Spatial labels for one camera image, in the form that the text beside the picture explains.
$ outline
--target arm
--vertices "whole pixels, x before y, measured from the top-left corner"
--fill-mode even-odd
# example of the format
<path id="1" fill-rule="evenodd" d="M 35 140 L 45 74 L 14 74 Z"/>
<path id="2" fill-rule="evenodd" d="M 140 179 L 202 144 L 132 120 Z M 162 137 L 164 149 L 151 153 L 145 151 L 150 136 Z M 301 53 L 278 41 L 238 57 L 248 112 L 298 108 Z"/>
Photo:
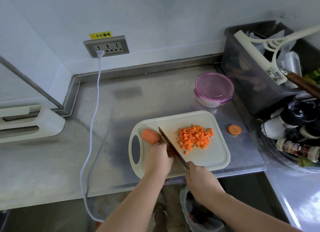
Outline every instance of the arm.
<path id="1" fill-rule="evenodd" d="M 300 232 L 226 194 L 217 178 L 205 167 L 193 162 L 189 162 L 189 166 L 186 181 L 195 199 L 236 232 Z"/>
<path id="2" fill-rule="evenodd" d="M 173 157 L 168 157 L 166 146 L 156 144 L 150 149 L 143 178 L 100 225 L 97 232 L 147 230 L 154 205 L 174 160 Z"/>

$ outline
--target yellow warning label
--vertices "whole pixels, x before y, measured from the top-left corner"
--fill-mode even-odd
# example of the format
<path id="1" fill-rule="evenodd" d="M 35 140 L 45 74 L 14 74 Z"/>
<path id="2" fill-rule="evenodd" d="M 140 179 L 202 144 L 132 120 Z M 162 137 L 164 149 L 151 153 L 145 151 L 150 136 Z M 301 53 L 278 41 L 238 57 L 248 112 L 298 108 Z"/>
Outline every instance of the yellow warning label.
<path id="1" fill-rule="evenodd" d="M 89 34 L 92 40 L 112 37 L 111 31 Z"/>

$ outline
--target chef's knife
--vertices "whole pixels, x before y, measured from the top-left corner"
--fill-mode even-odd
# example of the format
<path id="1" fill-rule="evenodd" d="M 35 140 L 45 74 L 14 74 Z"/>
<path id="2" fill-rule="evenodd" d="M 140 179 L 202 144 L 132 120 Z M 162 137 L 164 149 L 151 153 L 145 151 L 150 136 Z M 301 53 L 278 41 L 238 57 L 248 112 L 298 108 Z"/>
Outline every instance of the chef's knife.
<path id="1" fill-rule="evenodd" d="M 185 169 L 190 169 L 189 165 L 186 163 L 184 158 L 181 156 L 181 154 L 178 152 L 178 150 L 174 147 L 174 145 L 170 142 L 169 138 L 165 135 L 165 133 L 161 130 L 160 127 L 159 132 L 160 135 L 163 137 L 167 145 L 170 147 L 171 151 L 174 153 L 175 156 L 177 156 L 178 160 L 181 162 L 181 164 L 184 166 Z"/>

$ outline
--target white cutting board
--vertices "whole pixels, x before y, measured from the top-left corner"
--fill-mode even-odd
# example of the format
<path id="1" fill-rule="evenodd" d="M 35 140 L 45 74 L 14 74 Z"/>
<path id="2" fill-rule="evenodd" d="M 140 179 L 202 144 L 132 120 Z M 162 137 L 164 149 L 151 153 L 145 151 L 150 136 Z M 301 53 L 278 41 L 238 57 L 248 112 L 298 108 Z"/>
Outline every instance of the white cutting board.
<path id="1" fill-rule="evenodd" d="M 206 130 L 212 128 L 214 136 L 210 138 L 210 144 L 206 149 L 193 148 L 188 154 L 184 154 L 184 150 L 180 147 L 174 134 L 179 128 L 186 128 L 194 124 L 202 126 Z M 230 152 L 224 141 L 218 123 L 210 112 L 200 110 L 190 113 L 184 113 L 174 116 L 166 116 L 155 119 L 149 119 L 139 122 L 132 130 L 129 139 L 129 158 L 134 173 L 142 178 L 144 175 L 144 162 L 151 144 L 142 139 L 142 133 L 146 128 L 153 129 L 158 132 L 158 127 L 166 134 L 172 144 L 177 148 L 182 157 L 188 162 L 193 161 L 196 165 L 205 166 L 208 170 L 216 170 L 225 168 L 230 162 Z M 135 164 L 132 157 L 132 140 L 137 136 L 140 142 L 140 159 L 138 164 Z M 174 164 L 167 178 L 182 176 L 186 174 L 186 170 L 175 158 Z"/>

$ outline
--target hand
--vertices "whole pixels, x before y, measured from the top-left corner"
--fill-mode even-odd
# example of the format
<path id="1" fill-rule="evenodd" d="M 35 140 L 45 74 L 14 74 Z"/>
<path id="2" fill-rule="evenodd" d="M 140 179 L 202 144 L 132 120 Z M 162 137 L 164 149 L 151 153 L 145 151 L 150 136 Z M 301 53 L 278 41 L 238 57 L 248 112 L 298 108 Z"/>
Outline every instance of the hand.
<path id="1" fill-rule="evenodd" d="M 208 207 L 210 201 L 219 194 L 225 194 L 217 178 L 204 166 L 188 162 L 190 169 L 186 171 L 186 182 L 194 198 L 203 206 Z"/>
<path id="2" fill-rule="evenodd" d="M 174 163 L 174 157 L 168 157 L 167 144 L 155 144 L 152 146 L 146 156 L 146 164 L 144 168 L 145 175 L 156 174 L 160 178 L 166 178 Z"/>

